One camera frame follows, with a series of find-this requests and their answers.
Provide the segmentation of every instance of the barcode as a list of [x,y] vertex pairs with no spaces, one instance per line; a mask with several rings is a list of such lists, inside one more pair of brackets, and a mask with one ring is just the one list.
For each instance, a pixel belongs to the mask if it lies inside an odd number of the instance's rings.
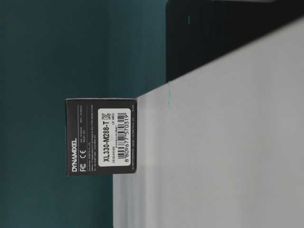
[[124,121],[125,121],[125,116],[127,113],[118,113],[117,115],[117,120],[118,120],[118,125],[117,125],[117,145],[118,145],[118,158],[119,159],[124,159],[125,158],[125,150],[124,150],[124,142],[126,138],[125,134],[125,128],[124,128]]

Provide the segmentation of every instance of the dynamixel box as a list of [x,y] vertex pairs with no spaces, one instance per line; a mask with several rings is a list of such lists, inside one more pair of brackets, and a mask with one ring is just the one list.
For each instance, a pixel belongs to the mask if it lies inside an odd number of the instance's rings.
[[134,99],[66,100],[66,174],[136,171]]

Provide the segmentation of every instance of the ce mark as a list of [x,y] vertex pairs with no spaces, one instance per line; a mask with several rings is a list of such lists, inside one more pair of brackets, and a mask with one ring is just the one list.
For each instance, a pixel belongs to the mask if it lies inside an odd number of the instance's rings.
[[83,155],[86,153],[86,151],[79,151],[81,154],[79,155],[80,158],[86,158],[86,155]]

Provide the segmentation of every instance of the box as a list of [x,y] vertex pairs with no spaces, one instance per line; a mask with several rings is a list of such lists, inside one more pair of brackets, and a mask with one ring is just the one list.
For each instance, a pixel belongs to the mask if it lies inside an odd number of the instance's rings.
[[136,171],[135,99],[66,99],[66,174]]

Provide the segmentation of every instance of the dynamixel logo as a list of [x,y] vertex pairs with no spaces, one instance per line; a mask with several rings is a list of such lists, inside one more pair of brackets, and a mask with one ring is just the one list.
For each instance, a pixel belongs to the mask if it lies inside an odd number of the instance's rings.
[[72,141],[72,172],[77,172],[77,138]]

